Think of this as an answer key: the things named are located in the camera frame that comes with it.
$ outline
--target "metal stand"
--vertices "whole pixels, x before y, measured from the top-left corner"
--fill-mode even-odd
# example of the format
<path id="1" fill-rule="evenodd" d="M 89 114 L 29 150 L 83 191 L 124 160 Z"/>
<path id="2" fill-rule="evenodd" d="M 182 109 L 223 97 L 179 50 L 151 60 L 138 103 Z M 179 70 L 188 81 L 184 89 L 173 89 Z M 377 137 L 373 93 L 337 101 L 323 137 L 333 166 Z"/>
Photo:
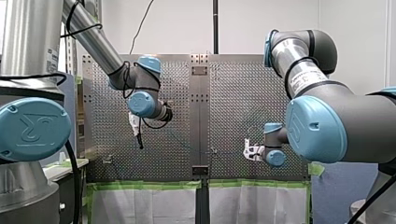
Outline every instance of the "metal stand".
<path id="1" fill-rule="evenodd" d="M 1 223 L 59 223 L 59 187 L 38 161 L 0 165 L 0 182 Z"/>

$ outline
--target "blue joint cap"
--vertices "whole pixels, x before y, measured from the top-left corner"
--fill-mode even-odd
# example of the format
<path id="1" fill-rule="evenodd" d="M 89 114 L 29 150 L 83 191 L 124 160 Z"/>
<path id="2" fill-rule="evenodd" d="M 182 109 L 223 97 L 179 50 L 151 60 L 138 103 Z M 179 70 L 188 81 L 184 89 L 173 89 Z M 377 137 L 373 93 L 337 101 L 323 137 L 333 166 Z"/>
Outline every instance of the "blue joint cap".
<path id="1" fill-rule="evenodd" d="M 140 118 L 149 118 L 155 111 L 155 101 L 145 91 L 136 91 L 129 99 L 128 108 L 134 115 Z"/>
<path id="2" fill-rule="evenodd" d="M 158 58 L 155 58 L 152 56 L 140 56 L 140 58 L 137 60 L 137 62 L 141 66 L 143 66 L 153 72 L 156 72 L 159 74 L 161 73 L 161 61 Z"/>
<path id="3" fill-rule="evenodd" d="M 279 167 L 285 163 L 286 155 L 281 150 L 272 150 L 268 152 L 267 156 L 265 157 L 265 160 L 268 162 L 268 164 L 275 167 Z"/>
<path id="4" fill-rule="evenodd" d="M 386 87 L 384 90 L 382 91 L 386 91 L 392 94 L 396 94 L 396 87 Z"/>
<path id="5" fill-rule="evenodd" d="M 0 159 L 39 161 L 64 146 L 72 126 L 59 104 L 29 97 L 0 107 L 0 127 Z"/>
<path id="6" fill-rule="evenodd" d="M 292 100 L 286 127 L 293 150 L 310 161 L 333 163 L 347 152 L 347 133 L 335 111 L 313 96 Z"/>
<path id="7" fill-rule="evenodd" d="M 266 123 L 264 124 L 264 133 L 273 133 L 281 130 L 282 127 L 282 123 Z"/>

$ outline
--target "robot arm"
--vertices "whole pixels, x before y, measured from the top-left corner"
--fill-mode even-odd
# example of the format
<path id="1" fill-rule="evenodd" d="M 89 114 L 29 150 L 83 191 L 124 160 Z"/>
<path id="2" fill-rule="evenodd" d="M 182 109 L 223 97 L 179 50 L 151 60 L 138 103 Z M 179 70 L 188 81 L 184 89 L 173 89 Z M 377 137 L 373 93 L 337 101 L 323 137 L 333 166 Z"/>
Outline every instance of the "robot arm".
<path id="1" fill-rule="evenodd" d="M 320 31 L 272 32 L 265 64 L 285 79 L 291 98 L 287 137 L 293 150 L 310 161 L 386 163 L 396 157 L 394 89 L 355 95 L 329 80 L 336 47 Z"/>
<path id="2" fill-rule="evenodd" d="M 72 33 L 96 24 L 91 14 L 76 0 L 64 0 L 62 19 Z M 134 64 L 123 61 L 99 28 L 88 29 L 76 34 L 75 38 L 108 75 L 111 88 L 117 91 L 134 90 L 128 100 L 128 107 L 134 115 L 162 121 L 172 119 L 172 110 L 158 99 L 160 60 L 142 56 Z"/>

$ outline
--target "wire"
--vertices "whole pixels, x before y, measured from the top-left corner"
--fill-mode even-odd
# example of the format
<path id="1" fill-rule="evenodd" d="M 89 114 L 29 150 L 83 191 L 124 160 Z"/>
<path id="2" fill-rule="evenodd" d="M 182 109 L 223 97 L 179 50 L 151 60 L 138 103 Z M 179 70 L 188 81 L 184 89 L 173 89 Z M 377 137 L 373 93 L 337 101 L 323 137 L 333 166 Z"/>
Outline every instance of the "wire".
<path id="1" fill-rule="evenodd" d="M 25 79 L 45 78 L 45 77 L 61 77 L 62 79 L 56 83 L 57 86 L 62 85 L 67 80 L 67 76 L 63 73 L 53 73 L 53 74 L 46 74 L 46 75 L 31 75 L 29 77 L 0 76 L 0 80 L 1 81 L 12 81 L 12 80 L 25 80 Z"/>
<path id="2" fill-rule="evenodd" d="M 126 69 L 124 70 L 123 74 L 122 74 L 122 79 L 123 79 L 123 87 L 122 87 L 122 97 L 124 99 L 128 99 L 132 93 L 134 92 L 134 88 L 130 87 L 128 85 L 128 79 L 131 78 L 130 76 L 130 72 L 131 72 L 131 63 L 128 61 L 124 62 L 126 64 Z"/>
<path id="3" fill-rule="evenodd" d="M 142 68 L 143 70 L 145 70 L 149 75 L 152 76 L 152 78 L 154 78 L 154 80 L 157 82 L 158 84 L 158 89 L 161 88 L 161 81 L 158 79 L 157 76 L 155 76 L 154 74 L 151 73 L 151 71 L 149 69 L 147 69 L 147 67 L 142 66 L 142 64 L 140 63 L 134 63 L 134 66 L 139 66 L 140 68 Z"/>
<path id="4" fill-rule="evenodd" d="M 75 32 L 71 32 L 70 25 L 71 25 L 71 21 L 72 21 L 73 15 L 74 15 L 74 12 L 76 11 L 76 8 L 77 8 L 78 4 L 80 4 L 80 2 L 79 2 L 79 0 L 76 0 L 74 5 L 72 6 L 72 8 L 70 8 L 70 12 L 69 12 L 69 15 L 67 16 L 67 20 L 66 20 L 66 31 L 69 34 L 61 35 L 61 38 L 65 38 L 65 37 L 69 37 L 69 36 L 72 36 L 73 38 L 75 38 L 74 35 L 77 35 L 79 33 L 85 32 L 85 31 L 90 30 L 91 28 L 94 28 L 94 27 L 99 27 L 99 30 L 102 30 L 103 25 L 101 23 L 96 23 L 96 24 L 94 24 L 92 26 L 89 26 L 89 27 L 86 27 L 84 29 L 81 29 L 81 30 L 78 30 L 78 31 L 75 31 Z"/>
<path id="5" fill-rule="evenodd" d="M 358 210 L 358 212 L 348 221 L 347 224 L 354 224 L 358 218 L 367 210 L 367 208 L 375 202 L 385 191 L 387 191 L 390 186 L 392 186 L 396 182 L 396 174 L 393 175 L 387 183 L 385 183 L 373 196 L 370 197 L 369 200 Z"/>
<path id="6" fill-rule="evenodd" d="M 150 129 L 161 129 L 161 128 L 165 127 L 169 123 L 169 121 L 166 121 L 163 125 L 161 125 L 159 127 L 153 127 L 153 126 L 148 125 L 148 123 L 145 121 L 145 119 L 142 119 L 142 120 L 146 124 L 146 126 L 148 126 Z"/>
<path id="7" fill-rule="evenodd" d="M 79 33 L 82 33 L 84 31 L 90 30 L 91 28 L 94 28 L 94 27 L 99 27 L 99 30 L 102 30 L 103 25 L 101 23 L 96 23 L 96 24 L 94 24 L 92 26 L 89 26 L 89 27 L 86 27 L 84 29 L 75 31 L 73 33 L 70 33 L 70 34 L 67 34 L 67 35 L 61 35 L 61 38 L 66 38 L 66 37 L 69 37 L 69 36 L 72 36 L 74 38 L 74 35 L 78 35 Z"/>
<path id="8" fill-rule="evenodd" d="M 129 54 L 132 54 L 132 51 L 134 50 L 134 42 L 136 41 L 137 37 L 138 37 L 139 34 L 140 34 L 140 30 L 142 29 L 143 22 L 145 21 L 147 15 L 148 15 L 148 13 L 149 13 L 149 9 L 150 9 L 150 7 L 151 7 L 151 4 L 152 4 L 153 2 L 154 2 L 154 0 L 151 0 L 151 2 L 149 2 L 149 4 L 148 4 L 148 8 L 146 9 L 146 13 L 145 13 L 145 15 L 143 16 L 142 21 L 140 22 L 139 29 L 137 30 L 136 35 L 134 36 L 134 40 L 133 40 L 133 42 L 132 42 L 132 46 L 131 46 L 131 50 L 129 51 Z"/>
<path id="9" fill-rule="evenodd" d="M 142 139 L 142 118 L 139 118 L 139 133 L 137 134 L 136 138 L 137 138 L 137 143 L 139 144 L 139 148 L 143 149 L 145 148 L 143 146 L 143 139 Z"/>
<path id="10" fill-rule="evenodd" d="M 79 223 L 79 210 L 81 207 L 81 201 L 80 201 L 81 198 L 79 196 L 79 184 L 80 184 L 81 179 L 79 178 L 77 159 L 76 159 L 72 145 L 70 144 L 69 140 L 67 140 L 65 146 L 66 146 L 67 154 L 69 154 L 70 162 L 72 164 L 72 171 L 73 171 L 74 194 L 75 194 L 73 224 L 78 224 Z"/>
<path id="11" fill-rule="evenodd" d="M 85 175 L 87 174 L 87 169 L 84 167 L 81 169 L 81 185 L 80 185 L 80 190 L 79 190 L 79 199 L 80 199 L 80 204 L 82 207 L 82 193 L 84 192 L 84 182 L 85 182 Z M 82 217 L 82 209 L 79 209 L 79 215 Z"/>

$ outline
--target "metal pegboard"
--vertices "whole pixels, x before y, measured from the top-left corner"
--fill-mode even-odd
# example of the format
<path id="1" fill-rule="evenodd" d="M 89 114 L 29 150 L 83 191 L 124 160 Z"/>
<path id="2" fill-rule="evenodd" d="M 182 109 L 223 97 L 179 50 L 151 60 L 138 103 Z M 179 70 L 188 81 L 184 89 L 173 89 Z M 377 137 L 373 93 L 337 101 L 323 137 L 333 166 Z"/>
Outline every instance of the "metal pegboard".
<path id="1" fill-rule="evenodd" d="M 145 128 L 143 150 L 133 137 L 121 92 L 108 87 L 106 75 L 89 56 L 83 59 L 90 182 L 190 180 L 193 165 L 209 165 L 209 178 L 307 177 L 306 163 L 288 146 L 281 168 L 243 156 L 244 138 L 261 143 L 264 123 L 284 121 L 289 102 L 281 78 L 263 67 L 262 56 L 156 57 L 163 62 L 160 96 L 171 101 L 175 116 L 164 129 Z"/>
<path id="2" fill-rule="evenodd" d="M 248 161 L 244 138 L 262 144 L 266 122 L 284 122 L 283 80 L 265 68 L 261 55 L 210 55 L 210 116 L 207 126 L 210 178 L 304 180 L 307 165 L 284 146 L 284 166 Z"/>
<path id="3" fill-rule="evenodd" d="M 88 181 L 191 179 L 190 55 L 156 56 L 163 63 L 160 98 L 170 101 L 174 118 L 160 130 L 142 124 L 144 149 L 139 149 L 134 138 L 122 92 L 108 87 L 108 78 L 97 63 L 84 60 Z M 133 62 L 137 57 L 123 59 Z"/>

